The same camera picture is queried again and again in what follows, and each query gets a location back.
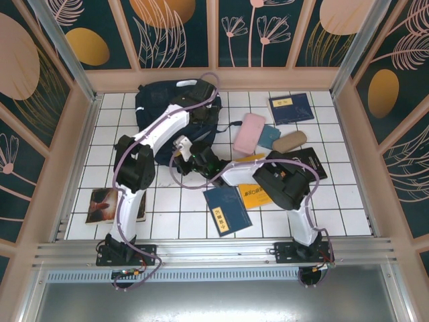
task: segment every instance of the metal floor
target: metal floor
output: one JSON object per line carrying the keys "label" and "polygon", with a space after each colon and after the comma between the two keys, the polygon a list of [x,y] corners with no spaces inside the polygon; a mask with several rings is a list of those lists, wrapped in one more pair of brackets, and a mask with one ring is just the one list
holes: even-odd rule
{"label": "metal floor", "polygon": [[378,266],[335,268],[315,289],[296,280],[47,284],[36,321],[396,321]]}

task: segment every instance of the backpack strap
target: backpack strap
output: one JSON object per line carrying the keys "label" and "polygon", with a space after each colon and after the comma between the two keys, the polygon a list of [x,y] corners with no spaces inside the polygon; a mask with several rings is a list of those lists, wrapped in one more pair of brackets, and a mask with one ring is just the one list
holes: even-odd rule
{"label": "backpack strap", "polygon": [[218,129],[216,130],[216,133],[223,133],[225,131],[227,131],[231,126],[242,126],[243,125],[243,121],[234,121],[234,122],[230,122],[230,124],[228,124],[227,128],[224,129],[223,131],[219,131]]}

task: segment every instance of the blue book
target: blue book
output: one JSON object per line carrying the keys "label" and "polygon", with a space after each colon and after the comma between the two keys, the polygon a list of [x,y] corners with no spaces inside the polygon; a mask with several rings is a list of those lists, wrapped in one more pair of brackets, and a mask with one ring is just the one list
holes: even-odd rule
{"label": "blue book", "polygon": [[203,193],[219,236],[252,226],[236,187],[214,188]]}
{"label": "blue book", "polygon": [[276,125],[314,119],[306,93],[274,97],[268,102]]}
{"label": "blue book", "polygon": [[266,149],[273,149],[274,141],[280,139],[280,130],[269,125],[264,125],[261,137],[257,143],[258,146]]}

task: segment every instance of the book cover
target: book cover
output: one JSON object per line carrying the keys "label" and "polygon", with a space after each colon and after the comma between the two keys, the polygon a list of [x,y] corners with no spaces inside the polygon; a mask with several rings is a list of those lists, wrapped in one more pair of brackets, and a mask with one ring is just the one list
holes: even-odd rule
{"label": "book cover", "polygon": [[258,184],[239,184],[239,190],[247,210],[273,203]]}
{"label": "book cover", "polygon": [[[118,192],[113,188],[94,189],[91,193],[86,224],[113,223],[118,203]],[[142,196],[137,222],[146,220],[146,193]]]}
{"label": "book cover", "polygon": [[[322,166],[322,163],[320,163],[319,158],[316,155],[316,152],[313,148],[306,148],[302,150],[296,150],[291,152],[283,153],[284,157],[289,160],[295,160],[299,161],[301,163],[307,164],[308,166],[311,166],[319,175],[320,179],[326,179],[328,176],[326,175],[326,172]],[[307,172],[310,178],[310,182],[316,181],[316,178],[313,174],[310,172]]]}
{"label": "book cover", "polygon": [[268,99],[268,107],[276,125],[314,119],[306,93]]}
{"label": "book cover", "polygon": [[280,139],[280,130],[265,124],[257,145],[272,150],[274,141],[278,139]]}
{"label": "book cover", "polygon": [[214,188],[203,193],[219,236],[252,226],[237,188]]}

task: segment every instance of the pink pencil case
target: pink pencil case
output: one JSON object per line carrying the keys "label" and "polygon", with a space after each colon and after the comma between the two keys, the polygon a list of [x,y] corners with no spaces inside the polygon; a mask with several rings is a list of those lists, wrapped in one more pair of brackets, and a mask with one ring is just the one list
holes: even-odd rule
{"label": "pink pencil case", "polygon": [[243,125],[235,138],[233,150],[247,155],[254,153],[261,137],[265,117],[248,113],[244,116]]}

